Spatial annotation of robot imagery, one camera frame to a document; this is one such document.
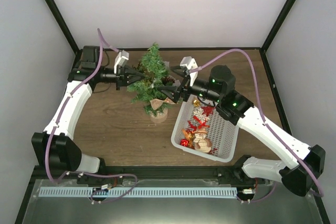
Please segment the brown pinecone ornament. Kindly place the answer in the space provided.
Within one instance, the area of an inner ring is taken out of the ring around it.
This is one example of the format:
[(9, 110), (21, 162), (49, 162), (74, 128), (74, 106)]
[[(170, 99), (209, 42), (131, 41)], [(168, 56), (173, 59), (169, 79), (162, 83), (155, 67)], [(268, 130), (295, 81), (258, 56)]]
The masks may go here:
[(164, 86), (172, 86), (175, 83), (175, 80), (176, 79), (174, 77), (166, 76), (163, 77), (161, 81)]

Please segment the red reindeer ornament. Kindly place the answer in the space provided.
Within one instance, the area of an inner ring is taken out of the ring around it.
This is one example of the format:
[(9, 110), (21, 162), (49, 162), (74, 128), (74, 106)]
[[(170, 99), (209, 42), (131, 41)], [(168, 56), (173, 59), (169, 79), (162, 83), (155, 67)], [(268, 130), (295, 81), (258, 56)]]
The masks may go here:
[(188, 120), (188, 128), (187, 132), (194, 133), (196, 130), (199, 130), (201, 128), (208, 128), (209, 125), (207, 125), (207, 119), (204, 121), (200, 120), (198, 117), (193, 116), (192, 120)]

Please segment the red foil gift ornament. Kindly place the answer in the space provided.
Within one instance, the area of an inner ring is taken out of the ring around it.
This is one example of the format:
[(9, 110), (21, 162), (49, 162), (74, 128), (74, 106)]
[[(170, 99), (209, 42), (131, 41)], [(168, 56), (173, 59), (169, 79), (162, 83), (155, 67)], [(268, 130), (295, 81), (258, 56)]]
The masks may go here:
[(184, 146), (184, 147), (189, 147), (189, 140), (187, 140), (187, 139), (181, 139), (181, 141), (180, 141), (180, 145), (181, 146)]

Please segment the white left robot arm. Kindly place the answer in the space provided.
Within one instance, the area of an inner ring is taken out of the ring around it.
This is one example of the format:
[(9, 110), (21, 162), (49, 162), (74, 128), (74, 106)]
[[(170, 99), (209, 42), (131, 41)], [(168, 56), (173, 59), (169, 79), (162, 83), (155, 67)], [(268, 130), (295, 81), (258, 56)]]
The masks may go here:
[(83, 48), (68, 75), (65, 94), (54, 117), (31, 138), (38, 163), (47, 172), (59, 169), (89, 173), (95, 184), (102, 184), (107, 178), (104, 160), (84, 154), (73, 141), (78, 119), (97, 84), (114, 83), (119, 90), (142, 80), (144, 75), (127, 66), (128, 52), (118, 51), (112, 68), (102, 66), (103, 54), (98, 46)]

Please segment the burlap bow ornament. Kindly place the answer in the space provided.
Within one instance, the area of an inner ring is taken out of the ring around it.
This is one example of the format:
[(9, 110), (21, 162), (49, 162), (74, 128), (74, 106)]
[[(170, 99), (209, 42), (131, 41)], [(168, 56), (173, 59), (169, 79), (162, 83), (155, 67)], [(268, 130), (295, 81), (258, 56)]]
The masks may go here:
[(172, 101), (169, 98), (166, 98), (164, 100), (160, 99), (152, 99), (150, 101), (150, 105), (153, 110), (157, 110), (159, 107), (161, 107), (164, 103), (170, 104)]

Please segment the white perforated plastic basket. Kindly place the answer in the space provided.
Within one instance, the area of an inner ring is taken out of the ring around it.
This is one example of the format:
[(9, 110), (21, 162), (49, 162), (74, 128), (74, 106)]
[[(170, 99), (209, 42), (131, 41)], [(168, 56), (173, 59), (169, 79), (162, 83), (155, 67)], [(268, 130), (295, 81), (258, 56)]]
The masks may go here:
[[(207, 117), (207, 125), (209, 125), (209, 127), (206, 128), (208, 132), (207, 137), (212, 143), (212, 150), (209, 153), (202, 153), (194, 149), (194, 133), (187, 132), (187, 121), (193, 119), (193, 112), (197, 109), (192, 104), (194, 98), (196, 98), (196, 96), (190, 96), (188, 101), (183, 102), (181, 105), (171, 136), (172, 145), (187, 153), (210, 159), (212, 161), (222, 163), (230, 162), (233, 159), (235, 152), (238, 127), (221, 118), (216, 110), (214, 110), (213, 114)], [(199, 108), (202, 106), (210, 106), (210, 104), (210, 100), (205, 100), (204, 103), (201, 103)], [(180, 145), (181, 139), (184, 138), (189, 140), (189, 147)]]

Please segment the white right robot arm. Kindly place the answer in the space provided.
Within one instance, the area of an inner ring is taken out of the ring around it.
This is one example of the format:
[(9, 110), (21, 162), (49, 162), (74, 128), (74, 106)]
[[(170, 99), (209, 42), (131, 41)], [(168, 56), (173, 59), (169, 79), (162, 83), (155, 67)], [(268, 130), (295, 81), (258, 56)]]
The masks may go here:
[(182, 83), (158, 87), (160, 92), (174, 102), (186, 101), (191, 95), (214, 102), (220, 117), (253, 135), (280, 158), (243, 156), (241, 165), (233, 170), (235, 181), (244, 184), (251, 178), (262, 178), (282, 183), (297, 196), (311, 191), (323, 197), (318, 178), (324, 170), (325, 150), (299, 141), (267, 119), (261, 109), (235, 90), (236, 78), (227, 66), (214, 66), (208, 80), (198, 78), (194, 69), (176, 66), (172, 71), (183, 77)]

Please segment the red glitter star ornament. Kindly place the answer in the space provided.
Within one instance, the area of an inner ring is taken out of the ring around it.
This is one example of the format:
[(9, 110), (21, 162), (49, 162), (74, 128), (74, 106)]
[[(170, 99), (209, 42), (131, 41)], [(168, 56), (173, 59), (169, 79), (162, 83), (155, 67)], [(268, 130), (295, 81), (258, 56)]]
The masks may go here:
[(211, 114), (214, 113), (215, 107), (214, 106), (202, 106), (201, 107), (202, 111), (203, 111), (203, 115), (205, 116), (210, 116)]

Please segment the small green christmas tree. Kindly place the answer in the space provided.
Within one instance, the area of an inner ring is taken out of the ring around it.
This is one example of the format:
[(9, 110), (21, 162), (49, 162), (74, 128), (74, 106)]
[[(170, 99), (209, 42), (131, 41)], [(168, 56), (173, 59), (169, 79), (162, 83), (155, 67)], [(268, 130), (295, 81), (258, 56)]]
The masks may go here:
[(157, 90), (157, 87), (164, 86), (162, 78), (170, 76), (169, 68), (163, 61), (159, 52), (160, 48), (157, 43), (153, 43), (147, 49), (147, 52), (141, 57), (137, 66), (133, 68), (145, 75), (145, 78), (128, 86), (127, 91), (135, 94), (131, 100), (132, 103), (141, 103), (145, 113), (155, 124), (164, 122), (167, 119), (168, 107), (170, 104), (164, 103), (157, 110), (153, 110), (150, 101), (152, 99), (164, 100), (166, 95)]

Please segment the white snowflake ornament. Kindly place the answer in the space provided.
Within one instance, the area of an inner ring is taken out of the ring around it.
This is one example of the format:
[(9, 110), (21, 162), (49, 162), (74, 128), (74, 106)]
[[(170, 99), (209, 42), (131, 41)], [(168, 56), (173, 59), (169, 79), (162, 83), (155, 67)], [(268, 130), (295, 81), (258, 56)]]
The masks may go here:
[(193, 114), (194, 116), (196, 116), (200, 121), (205, 121), (207, 120), (207, 116), (206, 114), (203, 113), (203, 109), (202, 108), (197, 108), (194, 110)]

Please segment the wooden snowman ornament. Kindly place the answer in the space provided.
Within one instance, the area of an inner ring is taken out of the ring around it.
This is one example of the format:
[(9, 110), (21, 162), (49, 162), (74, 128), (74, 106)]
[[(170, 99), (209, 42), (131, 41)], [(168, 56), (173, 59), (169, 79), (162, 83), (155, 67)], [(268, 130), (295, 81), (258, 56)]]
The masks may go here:
[(194, 132), (194, 149), (202, 153), (209, 153), (212, 150), (212, 143), (207, 137), (208, 132), (205, 127), (202, 127)]

